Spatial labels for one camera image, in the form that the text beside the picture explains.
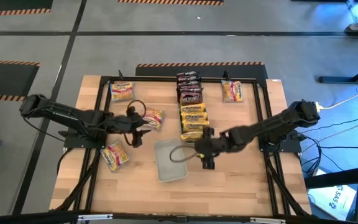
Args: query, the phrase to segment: stacked snack bags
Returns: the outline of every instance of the stacked snack bags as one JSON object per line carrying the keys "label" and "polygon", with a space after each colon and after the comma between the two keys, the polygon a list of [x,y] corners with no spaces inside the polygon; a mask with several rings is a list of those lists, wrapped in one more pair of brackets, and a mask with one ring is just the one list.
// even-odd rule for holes
{"label": "stacked snack bags", "polygon": [[203,127],[209,126],[208,114],[203,102],[201,78],[197,72],[177,74],[178,102],[182,124],[180,138],[194,142],[203,135]]}

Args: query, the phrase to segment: concrete floor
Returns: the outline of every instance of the concrete floor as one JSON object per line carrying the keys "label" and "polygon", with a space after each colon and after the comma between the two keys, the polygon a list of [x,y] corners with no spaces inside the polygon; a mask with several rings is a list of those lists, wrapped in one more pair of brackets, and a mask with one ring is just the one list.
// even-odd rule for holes
{"label": "concrete floor", "polygon": [[[71,30],[79,5],[79,0],[55,0],[49,15],[0,17],[0,30]],[[80,30],[340,32],[352,21],[353,15],[343,3],[227,0],[224,6],[212,7],[88,0]],[[0,37],[0,60],[40,62],[30,93],[49,96],[67,41],[66,36]],[[288,103],[306,99],[330,106],[357,93],[355,85],[316,82],[316,77],[321,75],[358,73],[356,37],[87,36],[75,39],[57,101],[74,106],[83,75],[117,75],[118,69],[124,75],[134,75],[138,63],[230,61],[263,61],[268,77],[282,80]],[[0,215],[11,211],[36,134],[20,119],[19,107],[19,103],[0,101],[0,139],[4,141],[0,147]],[[318,126],[358,118],[358,98],[323,111],[321,117]],[[308,134],[321,139],[351,125]],[[48,132],[57,133],[62,129],[65,128],[52,123]],[[302,142],[303,148],[310,144]],[[358,129],[323,141],[322,145],[358,146]],[[24,213],[48,210],[62,147],[61,142],[45,138]],[[343,169],[358,167],[358,150],[327,149],[324,152]],[[316,155],[317,150],[312,148],[303,158]],[[326,158],[321,167],[338,171]]]}

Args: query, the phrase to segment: hazard stripe tape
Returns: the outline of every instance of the hazard stripe tape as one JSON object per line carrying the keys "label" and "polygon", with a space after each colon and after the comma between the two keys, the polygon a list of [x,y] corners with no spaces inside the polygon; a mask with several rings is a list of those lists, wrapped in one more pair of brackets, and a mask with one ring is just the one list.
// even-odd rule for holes
{"label": "hazard stripe tape", "polygon": [[146,4],[191,4],[204,6],[222,6],[223,1],[204,0],[118,0],[122,3],[146,3]]}
{"label": "hazard stripe tape", "polygon": [[35,65],[35,66],[40,66],[39,62],[20,62],[20,61],[5,61],[5,60],[0,60],[1,64],[9,64],[9,65]]}
{"label": "hazard stripe tape", "polygon": [[226,66],[226,65],[264,65],[263,62],[201,62],[201,63],[150,63],[137,67],[183,67],[183,66]]}
{"label": "hazard stripe tape", "polygon": [[26,14],[41,14],[41,13],[48,13],[48,12],[50,12],[50,9],[4,10],[4,11],[0,11],[0,16],[26,15]]}
{"label": "hazard stripe tape", "polygon": [[3,101],[23,101],[25,96],[11,96],[11,95],[0,95],[0,100]]}

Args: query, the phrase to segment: yellow snack bag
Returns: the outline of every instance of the yellow snack bag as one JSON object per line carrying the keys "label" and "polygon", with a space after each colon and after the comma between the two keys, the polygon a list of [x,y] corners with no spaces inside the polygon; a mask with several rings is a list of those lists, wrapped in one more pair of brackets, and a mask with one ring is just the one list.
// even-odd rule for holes
{"label": "yellow snack bag", "polygon": [[189,133],[182,134],[180,139],[185,142],[195,142],[197,139],[201,139],[203,137],[202,131],[192,131]]}
{"label": "yellow snack bag", "polygon": [[199,103],[196,105],[180,106],[181,113],[195,113],[195,112],[204,112],[204,111],[205,111],[205,103]]}
{"label": "yellow snack bag", "polygon": [[111,101],[133,100],[135,98],[134,82],[111,84]]}
{"label": "yellow snack bag", "polygon": [[104,160],[107,162],[111,172],[116,171],[120,166],[129,160],[128,154],[125,152],[124,147],[120,140],[115,140],[107,148],[101,149]]}
{"label": "yellow snack bag", "polygon": [[240,81],[222,80],[223,102],[242,102],[243,94]]}
{"label": "yellow snack bag", "polygon": [[206,121],[208,114],[206,112],[182,113],[181,118],[184,121]]}
{"label": "yellow snack bag", "polygon": [[151,128],[155,128],[159,130],[162,126],[162,121],[164,119],[164,111],[163,110],[155,110],[152,108],[146,108],[146,113],[144,115],[143,120],[149,122],[145,124]]}
{"label": "yellow snack bag", "polygon": [[203,131],[204,126],[209,126],[209,121],[182,121],[182,123],[184,132]]}

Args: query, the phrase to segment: wooden tabletop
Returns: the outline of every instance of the wooden tabletop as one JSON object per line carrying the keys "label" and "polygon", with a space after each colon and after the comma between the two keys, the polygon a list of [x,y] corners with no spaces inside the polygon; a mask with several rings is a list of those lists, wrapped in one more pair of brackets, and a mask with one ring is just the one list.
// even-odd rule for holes
{"label": "wooden tabletop", "polygon": [[[100,76],[84,76],[76,103],[77,108],[94,108],[99,81]],[[194,158],[186,162],[188,175],[184,179],[167,183],[158,180],[154,143],[180,137],[175,85],[176,83],[169,82],[136,82],[136,98],[151,108],[166,112],[162,130],[147,133],[143,137],[143,145],[137,149],[127,146],[122,135],[109,135],[108,144],[117,138],[120,139],[131,159],[117,172],[111,173],[101,158],[91,211],[178,215],[271,215],[265,165],[257,139],[240,153],[221,154],[215,159],[215,170],[203,170],[200,160]],[[203,87],[208,118],[211,127],[215,128],[215,133],[233,126],[257,122],[251,84],[242,86],[245,99],[242,103],[223,103],[219,83],[203,83]],[[287,107],[282,83],[280,80],[267,80],[267,87],[272,113],[277,114]],[[128,101],[112,102],[110,112],[124,114],[127,104]],[[191,149],[185,149],[186,155],[192,153],[194,151]],[[280,155],[286,186],[303,209],[310,213],[299,160],[293,154]],[[50,203],[51,209],[58,207],[78,182],[83,156],[84,149],[74,149],[62,161]],[[85,206],[87,189],[86,185],[80,208]],[[276,194],[279,211],[283,213],[277,186]]]}

